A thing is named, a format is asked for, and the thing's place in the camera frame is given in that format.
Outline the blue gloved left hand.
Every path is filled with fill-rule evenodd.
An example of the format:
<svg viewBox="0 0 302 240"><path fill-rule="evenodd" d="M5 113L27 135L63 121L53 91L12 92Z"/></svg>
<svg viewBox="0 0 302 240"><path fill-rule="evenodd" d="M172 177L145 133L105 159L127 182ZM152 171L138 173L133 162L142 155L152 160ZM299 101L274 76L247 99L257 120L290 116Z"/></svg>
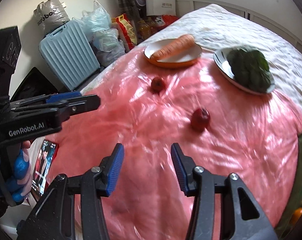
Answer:
<svg viewBox="0 0 302 240"><path fill-rule="evenodd" d="M5 181L5 187L11 195L11 201L7 201L0 187L0 198L3 198L3 200L5 200L6 204L9 206L21 204L31 190L33 179L30 167L30 156L28 153L30 146L31 143L29 140L24 141L21 144L19 155L16 156L12 168L13 174Z"/></svg>

